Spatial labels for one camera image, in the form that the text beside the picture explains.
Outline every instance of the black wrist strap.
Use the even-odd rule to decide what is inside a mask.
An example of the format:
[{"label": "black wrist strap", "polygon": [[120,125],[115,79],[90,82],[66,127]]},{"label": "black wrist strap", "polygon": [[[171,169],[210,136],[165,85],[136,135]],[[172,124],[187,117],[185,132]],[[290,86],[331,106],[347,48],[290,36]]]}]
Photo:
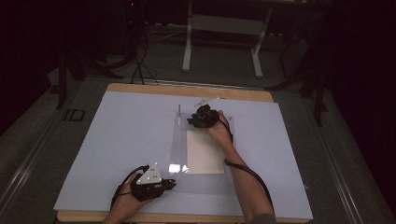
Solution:
[{"label": "black wrist strap", "polygon": [[258,174],[256,174],[256,172],[254,172],[253,170],[251,170],[250,168],[248,168],[248,167],[246,167],[244,165],[235,164],[235,163],[232,163],[230,161],[227,161],[227,159],[224,159],[224,164],[227,165],[227,166],[232,166],[234,168],[243,170],[243,171],[248,172],[249,174],[253,175],[259,181],[259,183],[262,185],[262,189],[264,190],[265,194],[267,195],[268,201],[270,201],[270,204],[271,204],[271,206],[274,209],[274,205],[273,205],[273,202],[272,202],[272,199],[271,199],[270,191],[268,190],[268,188],[265,185],[265,183],[262,180],[262,178]]}]

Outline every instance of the sheet of paper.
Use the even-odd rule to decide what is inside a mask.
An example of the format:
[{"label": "sheet of paper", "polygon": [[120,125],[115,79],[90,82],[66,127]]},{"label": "sheet of paper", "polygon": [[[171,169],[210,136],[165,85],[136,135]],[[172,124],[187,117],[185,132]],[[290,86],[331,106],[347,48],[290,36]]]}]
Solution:
[{"label": "sheet of paper", "polygon": [[222,152],[208,133],[187,131],[189,175],[224,174]]}]

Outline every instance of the forearm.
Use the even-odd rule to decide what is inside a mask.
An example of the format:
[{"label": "forearm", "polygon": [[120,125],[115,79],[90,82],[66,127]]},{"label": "forearm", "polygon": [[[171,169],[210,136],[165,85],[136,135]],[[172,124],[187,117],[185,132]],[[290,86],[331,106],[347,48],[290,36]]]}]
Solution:
[{"label": "forearm", "polygon": [[[227,161],[247,166],[232,144],[224,144],[221,148]],[[245,221],[249,222],[260,214],[273,214],[272,205],[259,181],[246,171],[234,167],[230,167],[230,169],[233,175],[235,193],[241,204]]]}]

